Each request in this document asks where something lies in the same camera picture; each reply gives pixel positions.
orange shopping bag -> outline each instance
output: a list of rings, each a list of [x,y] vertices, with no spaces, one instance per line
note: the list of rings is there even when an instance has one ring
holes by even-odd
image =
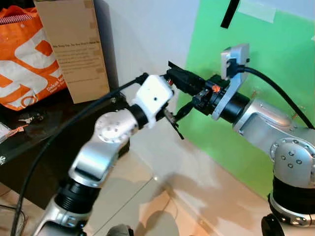
[[[66,87],[36,8],[3,9],[0,24],[2,105],[18,111]]]

